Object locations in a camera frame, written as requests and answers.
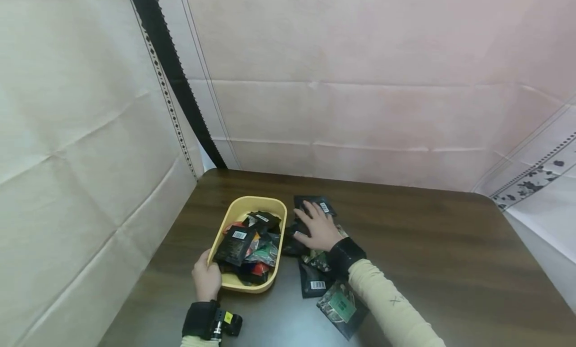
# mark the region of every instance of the yellow tray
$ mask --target yellow tray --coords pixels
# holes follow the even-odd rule
[[[220,226],[220,230],[217,233],[216,239],[212,244],[212,249],[210,249],[210,255],[208,256],[208,265],[212,263],[212,258],[216,253],[216,249],[224,239],[224,234],[222,233],[226,226],[234,223],[236,221],[244,221],[250,212],[262,211],[269,212],[274,216],[281,219],[280,221],[280,245],[278,247],[278,256],[276,257],[276,267],[271,267],[268,273],[268,281],[259,286],[245,286],[238,277],[233,273],[223,273],[222,274],[222,287],[227,290],[239,291],[248,294],[261,294],[268,290],[274,279],[276,278],[276,272],[280,267],[280,252],[282,251],[282,242],[284,241],[284,228],[287,225],[287,215],[288,210],[284,203],[280,200],[267,198],[267,197],[257,197],[252,195],[246,195],[236,199],[228,207],[228,211],[224,216],[224,221]]]

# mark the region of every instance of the cream sleeve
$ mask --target cream sleeve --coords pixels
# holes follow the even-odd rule
[[[219,347],[215,340],[204,340],[195,335],[185,335],[182,337],[180,347]]]
[[[348,269],[350,286],[366,302],[394,347],[445,347],[429,323],[369,260]]]

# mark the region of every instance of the green packet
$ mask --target green packet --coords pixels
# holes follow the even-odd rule
[[[352,288],[337,281],[316,304],[346,340],[350,340],[368,315],[368,307]]]
[[[337,224],[336,228],[338,229],[340,236],[348,237],[348,233],[342,229],[341,225]],[[317,268],[322,272],[328,272],[331,270],[330,266],[328,265],[326,252],[319,249],[311,249],[310,254],[302,256],[302,260],[308,266]]]
[[[278,247],[272,241],[266,243],[262,248],[255,250],[251,255],[244,258],[243,264],[262,262],[270,267],[276,266],[278,258]]]

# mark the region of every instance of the black wrist brace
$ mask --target black wrist brace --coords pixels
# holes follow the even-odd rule
[[[202,340],[209,341],[212,338],[219,307],[220,304],[215,300],[192,303],[183,321],[182,337],[198,336]]]
[[[338,279],[348,281],[348,269],[357,261],[366,259],[366,252],[352,238],[339,241],[327,253],[327,264]]]

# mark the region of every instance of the green label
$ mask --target green label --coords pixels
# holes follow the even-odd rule
[[[347,324],[353,314],[356,312],[356,307],[349,301],[348,298],[344,297],[341,291],[337,291],[332,295],[330,301],[328,302],[331,308],[340,316],[342,320]]]

